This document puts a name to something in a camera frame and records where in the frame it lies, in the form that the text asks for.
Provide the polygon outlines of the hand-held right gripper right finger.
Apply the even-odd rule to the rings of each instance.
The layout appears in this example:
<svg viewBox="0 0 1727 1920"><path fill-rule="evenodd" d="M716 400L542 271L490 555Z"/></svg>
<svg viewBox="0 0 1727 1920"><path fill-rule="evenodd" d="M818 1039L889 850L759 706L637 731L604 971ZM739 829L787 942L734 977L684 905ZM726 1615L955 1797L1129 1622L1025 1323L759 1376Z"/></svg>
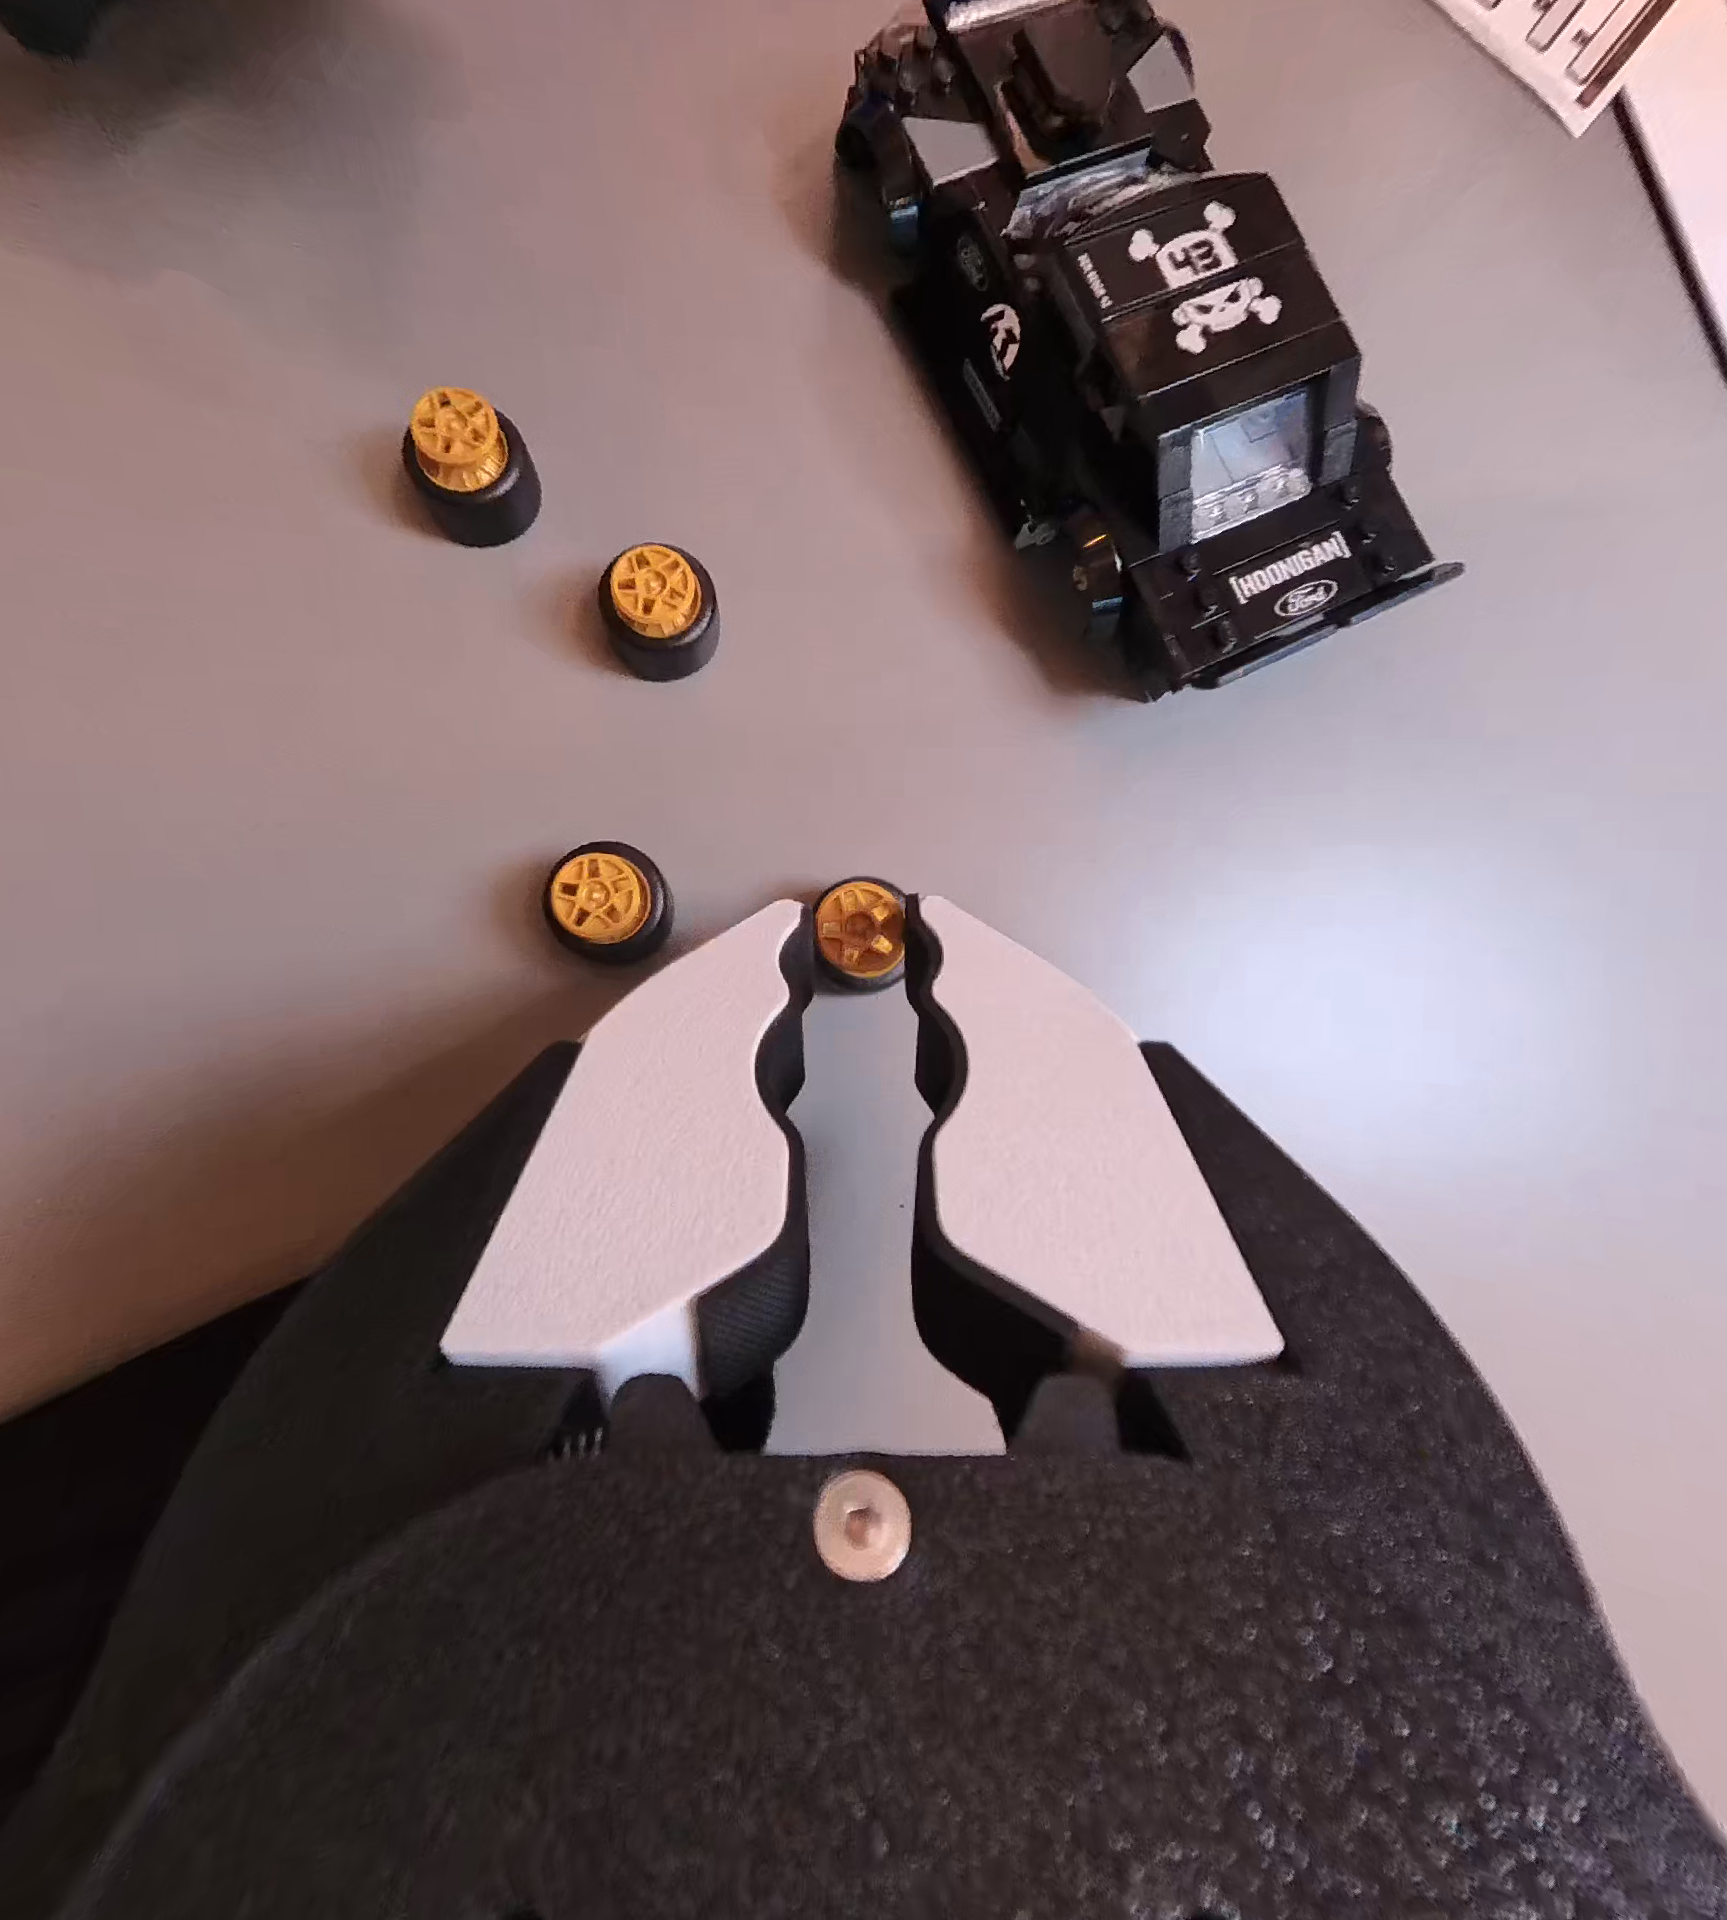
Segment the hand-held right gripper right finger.
<svg viewBox="0 0 1727 1920"><path fill-rule="evenodd" d="M1046 1376L1275 1362L1285 1339L1138 1034L1082 981L942 894L906 921L929 1108L912 1311L994 1413Z"/></svg>

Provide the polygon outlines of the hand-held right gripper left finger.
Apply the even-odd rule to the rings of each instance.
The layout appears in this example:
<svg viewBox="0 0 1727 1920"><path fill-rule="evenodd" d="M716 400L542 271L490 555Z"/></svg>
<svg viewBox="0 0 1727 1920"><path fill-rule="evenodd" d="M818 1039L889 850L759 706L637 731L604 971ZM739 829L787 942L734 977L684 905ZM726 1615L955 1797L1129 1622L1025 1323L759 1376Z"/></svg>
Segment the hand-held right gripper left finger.
<svg viewBox="0 0 1727 1920"><path fill-rule="evenodd" d="M481 1370L644 1372L726 1399L805 1323L807 920L780 898L580 1039L445 1329Z"/></svg>

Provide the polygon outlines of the black lego wheel gold hub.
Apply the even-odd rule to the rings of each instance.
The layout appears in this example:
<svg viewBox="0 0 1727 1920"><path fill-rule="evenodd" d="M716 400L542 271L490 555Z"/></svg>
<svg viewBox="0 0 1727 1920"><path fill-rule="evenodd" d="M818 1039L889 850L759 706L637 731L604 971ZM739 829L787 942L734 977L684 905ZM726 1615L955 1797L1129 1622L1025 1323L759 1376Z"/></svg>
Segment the black lego wheel gold hub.
<svg viewBox="0 0 1727 1920"><path fill-rule="evenodd" d="M826 986L882 993L906 971L906 894L882 878L841 878L814 903L814 964Z"/></svg>
<svg viewBox="0 0 1727 1920"><path fill-rule="evenodd" d="M585 840L563 851L540 898L540 920L563 951L616 969L667 948L674 917L664 870L627 840Z"/></svg>
<svg viewBox="0 0 1727 1920"><path fill-rule="evenodd" d="M596 604L616 662L650 684L699 676L724 640L710 568L671 542L623 544L604 569Z"/></svg>
<svg viewBox="0 0 1727 1920"><path fill-rule="evenodd" d="M537 461L518 426L482 395L456 381L423 389L398 450L414 494L448 542L488 549L537 526Z"/></svg>

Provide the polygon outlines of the black lego car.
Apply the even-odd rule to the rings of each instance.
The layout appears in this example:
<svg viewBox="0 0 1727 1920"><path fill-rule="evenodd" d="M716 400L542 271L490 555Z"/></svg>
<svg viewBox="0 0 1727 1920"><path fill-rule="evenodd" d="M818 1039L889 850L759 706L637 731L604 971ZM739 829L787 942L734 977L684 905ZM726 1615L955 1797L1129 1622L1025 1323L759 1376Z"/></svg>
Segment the black lego car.
<svg viewBox="0 0 1727 1920"><path fill-rule="evenodd" d="M1084 638L1146 699L1463 578L1275 179L1216 170L1209 137L1154 3L911 3L835 130L996 519L1067 544Z"/></svg>

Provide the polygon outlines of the white sticker sheet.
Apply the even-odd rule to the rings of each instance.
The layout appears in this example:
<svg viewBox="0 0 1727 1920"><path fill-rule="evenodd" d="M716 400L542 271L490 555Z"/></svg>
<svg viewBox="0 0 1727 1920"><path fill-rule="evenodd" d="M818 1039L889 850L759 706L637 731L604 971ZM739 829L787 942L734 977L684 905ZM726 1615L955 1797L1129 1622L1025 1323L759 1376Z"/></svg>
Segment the white sticker sheet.
<svg viewBox="0 0 1727 1920"><path fill-rule="evenodd" d="M1628 62L1673 3L1436 3L1567 135L1618 97Z"/></svg>

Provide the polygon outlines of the black dimpled wrist rest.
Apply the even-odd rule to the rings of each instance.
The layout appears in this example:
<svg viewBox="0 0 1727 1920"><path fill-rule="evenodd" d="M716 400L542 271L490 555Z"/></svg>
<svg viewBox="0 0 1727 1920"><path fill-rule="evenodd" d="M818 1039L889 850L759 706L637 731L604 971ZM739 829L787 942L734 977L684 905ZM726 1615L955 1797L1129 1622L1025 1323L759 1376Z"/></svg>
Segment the black dimpled wrist rest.
<svg viewBox="0 0 1727 1920"><path fill-rule="evenodd" d="M35 56L82 59L103 16L116 3L103 0L0 0L0 27Z"/></svg>

